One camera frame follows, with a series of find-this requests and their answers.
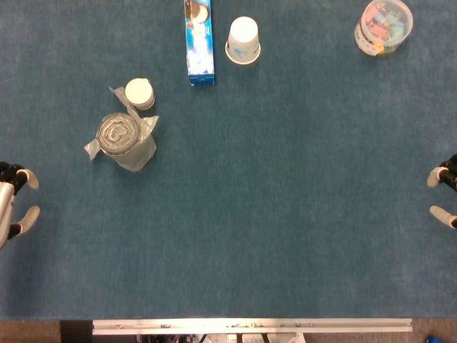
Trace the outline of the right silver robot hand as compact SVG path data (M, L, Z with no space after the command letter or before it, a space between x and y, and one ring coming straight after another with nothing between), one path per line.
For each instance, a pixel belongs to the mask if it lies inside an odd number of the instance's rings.
M440 183L444 183L452 188L452 190L456 191L456 154L432 169L426 183L429 188L435 188ZM451 214L438 206L431 206L429 212L442 224L445 224L451 229L456 229L455 214Z

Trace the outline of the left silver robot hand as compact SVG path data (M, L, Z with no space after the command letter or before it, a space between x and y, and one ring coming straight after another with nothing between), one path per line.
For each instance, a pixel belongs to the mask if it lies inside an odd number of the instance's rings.
M32 170L19 164L1 162L1 247L8 240L30 230L39 218L40 208L32 206L19 222L11 221L16 195L25 184L31 189L39 188L39 180Z

